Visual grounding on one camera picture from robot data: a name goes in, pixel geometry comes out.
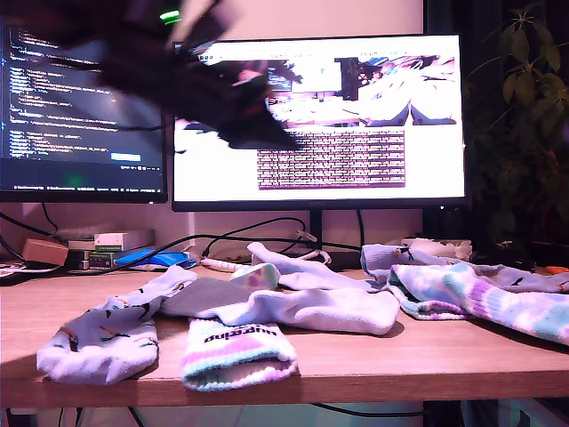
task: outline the white wall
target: white wall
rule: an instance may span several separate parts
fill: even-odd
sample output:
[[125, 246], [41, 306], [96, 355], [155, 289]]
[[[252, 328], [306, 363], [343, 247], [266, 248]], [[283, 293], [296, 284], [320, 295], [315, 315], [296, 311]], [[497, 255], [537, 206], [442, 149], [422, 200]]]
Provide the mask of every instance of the white wall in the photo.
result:
[[[209, 4], [192, 0], [189, 15]], [[226, 38], [275, 38], [293, 36], [360, 36], [422, 32], [422, 0], [233, 0], [233, 10], [241, 17]], [[189, 182], [188, 185], [199, 185]], [[2, 212], [49, 230], [40, 205], [1, 204]], [[158, 243], [167, 243], [194, 230], [221, 233], [274, 217], [277, 213], [173, 213], [170, 205], [48, 205], [60, 227], [77, 227], [113, 221], [128, 228], [152, 227]], [[297, 213], [308, 220], [307, 213]], [[421, 231], [421, 211], [364, 212], [369, 243], [385, 243]], [[327, 241], [357, 244], [359, 235], [354, 212], [329, 212], [324, 217]], [[266, 226], [251, 236], [291, 237], [292, 224]], [[25, 236], [13, 226], [2, 223], [4, 237], [21, 250]], [[197, 242], [203, 247], [206, 242]], [[219, 243], [213, 254], [245, 254], [243, 244]]]

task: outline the monitor bezel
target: monitor bezel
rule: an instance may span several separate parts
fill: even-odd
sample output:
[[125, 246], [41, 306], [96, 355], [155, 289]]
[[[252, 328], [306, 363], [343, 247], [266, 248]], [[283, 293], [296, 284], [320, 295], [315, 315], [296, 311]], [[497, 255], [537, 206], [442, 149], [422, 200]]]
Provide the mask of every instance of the monitor bezel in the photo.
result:
[[168, 202], [167, 142], [168, 125], [164, 112], [160, 114], [162, 126], [162, 190], [160, 193], [115, 191], [52, 191], [52, 190], [0, 190], [0, 202], [14, 203], [112, 203], [112, 204], [164, 204]]
[[[376, 36], [327, 36], [327, 37], [287, 37], [272, 39], [220, 40], [216, 43], [231, 44], [242, 42], [279, 42], [304, 40], [341, 40], [350, 38], [394, 38], [394, 37], [458, 37], [459, 55], [462, 57], [461, 38], [458, 34], [389, 34]], [[461, 117], [464, 123], [464, 104], [461, 103]], [[174, 146], [175, 131], [170, 132], [168, 144]], [[304, 211], [304, 210], [351, 210], [351, 209], [421, 209], [430, 206], [465, 206], [468, 204], [466, 149], [463, 141], [462, 169], [464, 172], [463, 197], [417, 197], [417, 198], [350, 198], [350, 199], [315, 199], [315, 200], [223, 200], [223, 201], [177, 201], [175, 194], [175, 154], [172, 156], [172, 210], [174, 212], [254, 212], [254, 211]]]

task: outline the monitor screen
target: monitor screen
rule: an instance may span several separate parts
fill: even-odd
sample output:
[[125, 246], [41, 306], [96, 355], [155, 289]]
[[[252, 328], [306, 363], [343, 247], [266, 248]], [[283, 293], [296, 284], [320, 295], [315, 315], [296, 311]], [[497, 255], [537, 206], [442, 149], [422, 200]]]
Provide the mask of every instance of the monitor screen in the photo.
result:
[[214, 44], [200, 60], [265, 74], [269, 110], [301, 149], [233, 150], [211, 128], [177, 119], [173, 209], [462, 203], [459, 53], [457, 36]]
[[101, 53], [98, 43], [62, 50], [0, 21], [0, 201], [167, 200], [160, 109], [73, 67], [96, 68]]

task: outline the dark screen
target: dark screen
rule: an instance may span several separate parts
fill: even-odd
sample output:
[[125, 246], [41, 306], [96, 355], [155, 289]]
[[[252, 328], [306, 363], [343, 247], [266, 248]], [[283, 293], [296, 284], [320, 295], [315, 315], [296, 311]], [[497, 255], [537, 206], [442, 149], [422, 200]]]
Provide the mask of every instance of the dark screen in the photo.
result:
[[0, 40], [0, 200], [165, 201], [160, 110], [98, 85], [102, 44], [64, 51], [2, 21]]

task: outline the monitor stand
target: monitor stand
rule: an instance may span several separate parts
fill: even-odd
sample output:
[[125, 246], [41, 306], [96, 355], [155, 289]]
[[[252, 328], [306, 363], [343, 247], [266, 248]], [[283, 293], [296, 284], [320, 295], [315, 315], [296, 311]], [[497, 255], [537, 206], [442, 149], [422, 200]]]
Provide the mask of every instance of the monitor stand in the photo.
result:
[[[309, 232], [312, 236], [317, 238], [317, 242], [312, 244], [311, 247], [315, 249], [323, 249], [322, 247], [322, 209], [310, 209], [309, 210]], [[329, 251], [326, 252], [332, 258], [332, 262], [328, 264], [328, 268], [332, 271], [344, 271], [344, 270], [360, 270], [362, 268], [360, 262], [360, 254], [356, 251]]]
[[310, 209], [309, 212], [310, 234], [317, 238], [313, 247], [315, 249], [322, 249], [322, 209]]

